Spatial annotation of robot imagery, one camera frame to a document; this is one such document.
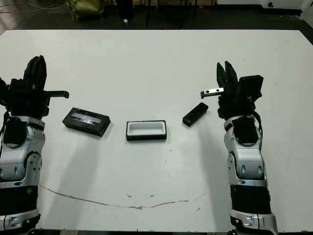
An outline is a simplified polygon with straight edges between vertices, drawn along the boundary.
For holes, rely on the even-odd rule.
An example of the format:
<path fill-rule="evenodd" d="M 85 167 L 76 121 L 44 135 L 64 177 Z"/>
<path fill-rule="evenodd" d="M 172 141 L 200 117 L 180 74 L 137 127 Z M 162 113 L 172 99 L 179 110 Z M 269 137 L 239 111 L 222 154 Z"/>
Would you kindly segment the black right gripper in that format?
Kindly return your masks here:
<path fill-rule="evenodd" d="M 218 116 L 229 119 L 255 113 L 255 101 L 261 97 L 260 82 L 238 82 L 233 66 L 225 61 L 225 68 L 217 63 L 218 88 L 203 90 L 201 98 L 218 96 Z"/>

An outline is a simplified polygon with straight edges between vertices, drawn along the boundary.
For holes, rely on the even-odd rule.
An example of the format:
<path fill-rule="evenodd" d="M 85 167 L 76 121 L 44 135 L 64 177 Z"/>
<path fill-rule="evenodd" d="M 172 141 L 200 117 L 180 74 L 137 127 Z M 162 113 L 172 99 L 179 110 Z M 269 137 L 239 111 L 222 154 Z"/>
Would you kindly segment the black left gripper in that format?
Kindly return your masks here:
<path fill-rule="evenodd" d="M 12 116 L 42 119 L 49 114 L 52 97 L 69 98 L 67 91 L 46 91 L 46 77 L 46 62 L 40 55 L 28 62 L 23 79 L 11 80 L 4 102 Z"/>

